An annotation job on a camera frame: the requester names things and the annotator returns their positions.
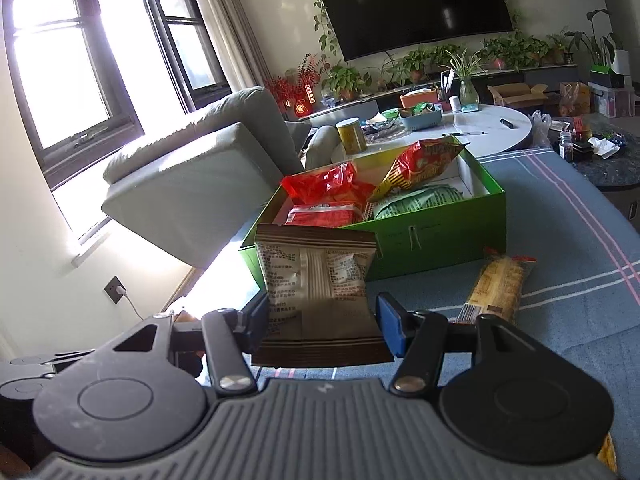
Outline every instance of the black tv screen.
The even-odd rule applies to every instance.
[[[504,0],[324,0],[345,60],[513,30]]]

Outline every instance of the yellow can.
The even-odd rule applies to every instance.
[[[335,127],[338,128],[338,134],[347,155],[355,155],[367,149],[367,141],[364,138],[359,118],[345,119],[337,123]]]

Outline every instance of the power cord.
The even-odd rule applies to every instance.
[[[118,285],[116,287],[116,292],[118,294],[123,295],[125,298],[127,298],[127,301],[129,301],[129,304],[131,305],[133,312],[136,313],[136,316],[138,316],[142,321],[145,320],[145,318],[143,318],[142,316],[140,316],[140,314],[138,313],[138,310],[136,309],[136,306],[133,304],[133,301],[131,301],[131,298],[129,297],[129,295],[127,294],[127,289],[124,288],[123,286]]]

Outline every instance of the green white box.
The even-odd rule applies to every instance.
[[[447,137],[447,142],[457,140]],[[358,179],[379,184],[405,149],[356,158],[352,162]],[[466,200],[342,228],[376,234],[378,254],[367,281],[479,260],[484,248],[506,251],[505,192],[468,150],[464,149],[441,176],[430,181],[435,183],[454,186]],[[279,187],[240,246],[245,263],[262,288],[264,280],[254,245],[256,226],[265,222],[284,224],[292,206],[287,192]]]

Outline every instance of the wall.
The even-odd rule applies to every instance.
[[[241,0],[254,28],[262,52],[272,73],[280,74],[294,68],[307,53],[319,51],[320,33],[313,28],[315,14],[313,0]],[[513,7],[524,16],[523,28],[529,34],[544,38],[559,32],[564,26],[570,30],[586,30],[589,22],[585,14],[605,6],[604,0],[512,0]],[[606,18],[603,33],[610,30]],[[481,37],[467,38],[472,48],[479,48]],[[356,60],[357,67],[382,64],[384,55]]]
[[[134,325],[126,300],[114,305],[102,290],[114,275],[142,316],[160,310],[190,268],[115,222],[71,265],[78,242],[31,150],[2,38],[0,118],[0,356],[92,348]]]
[[[605,0],[611,12],[613,31],[629,51],[631,75],[640,81],[640,0]]]

